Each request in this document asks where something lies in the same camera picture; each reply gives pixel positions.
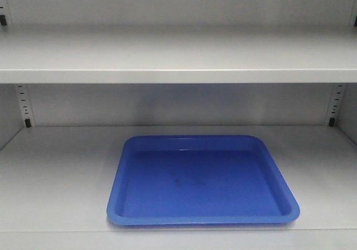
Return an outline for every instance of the upper shelf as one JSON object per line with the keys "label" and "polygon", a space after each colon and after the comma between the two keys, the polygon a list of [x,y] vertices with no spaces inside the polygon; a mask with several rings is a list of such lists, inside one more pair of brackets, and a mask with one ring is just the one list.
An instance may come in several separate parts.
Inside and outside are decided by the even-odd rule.
{"label": "upper shelf", "polygon": [[357,82],[356,29],[9,26],[0,83]]}

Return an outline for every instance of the cabinet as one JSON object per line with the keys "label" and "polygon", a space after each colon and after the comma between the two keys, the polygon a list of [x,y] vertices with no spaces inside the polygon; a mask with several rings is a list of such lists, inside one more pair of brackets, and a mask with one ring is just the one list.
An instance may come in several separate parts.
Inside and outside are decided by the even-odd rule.
{"label": "cabinet", "polygon": [[[0,4],[0,248],[357,246],[355,0]],[[300,217],[111,225],[122,145],[140,134],[259,137]]]}

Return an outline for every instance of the metal shelf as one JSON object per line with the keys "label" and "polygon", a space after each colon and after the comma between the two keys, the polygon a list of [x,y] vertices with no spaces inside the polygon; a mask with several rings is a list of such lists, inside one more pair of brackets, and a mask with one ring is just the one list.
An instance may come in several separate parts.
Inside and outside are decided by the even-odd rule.
{"label": "metal shelf", "polygon": [[[122,145],[140,134],[261,138],[300,205],[300,217],[289,225],[145,229],[111,225],[105,209]],[[62,239],[68,242],[61,244],[62,249],[74,244],[91,249],[86,244],[99,242],[102,249],[139,248],[141,243],[147,249],[216,249],[222,243],[225,248],[237,244],[266,249],[352,246],[357,238],[356,159],[355,144],[338,128],[325,126],[23,129],[0,152],[0,239],[12,249],[24,243],[28,249],[48,249]]]}
{"label": "metal shelf", "polygon": [[0,83],[357,82],[352,27],[5,27]]}

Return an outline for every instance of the blue plastic tray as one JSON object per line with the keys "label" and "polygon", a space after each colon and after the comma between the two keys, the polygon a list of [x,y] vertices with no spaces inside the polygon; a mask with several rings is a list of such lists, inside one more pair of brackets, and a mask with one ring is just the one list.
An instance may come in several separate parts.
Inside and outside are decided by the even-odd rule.
{"label": "blue plastic tray", "polygon": [[139,136],[123,149],[108,218],[119,225],[286,223],[300,213],[252,136]]}

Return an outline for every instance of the lower shelf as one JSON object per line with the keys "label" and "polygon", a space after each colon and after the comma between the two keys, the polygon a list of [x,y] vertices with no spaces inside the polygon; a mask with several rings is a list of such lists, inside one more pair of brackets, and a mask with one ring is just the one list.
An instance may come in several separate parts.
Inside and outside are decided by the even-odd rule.
{"label": "lower shelf", "polygon": [[[122,146],[128,138],[144,134],[249,134],[259,137],[298,201],[300,217],[288,225],[149,229],[113,226],[107,221],[105,210]],[[142,242],[152,248],[157,248],[161,242],[167,247],[170,244],[179,247],[177,244],[182,243],[181,247],[195,248],[202,241],[210,249],[218,243],[233,244],[240,233],[232,231],[240,230],[247,233],[250,240],[258,240],[255,243],[267,247],[302,246],[295,242],[296,238],[314,236],[309,234],[325,237],[320,246],[328,240],[336,240],[337,244],[357,244],[353,239],[357,238],[356,173],[357,146],[338,128],[325,126],[29,128],[22,130],[0,152],[0,241],[9,245],[12,242],[15,246],[21,243],[16,238],[26,240],[35,234],[38,240],[43,235],[45,243],[58,235],[63,239],[66,236],[77,238],[76,245],[81,245],[85,238],[98,235],[108,247],[117,241],[131,248],[141,240],[138,234],[142,234]],[[335,230],[336,236],[328,235],[330,232],[326,230],[331,233]],[[346,236],[350,239],[344,238],[342,233],[349,234]],[[203,240],[205,236],[212,236],[210,240],[216,240],[216,245]]]}

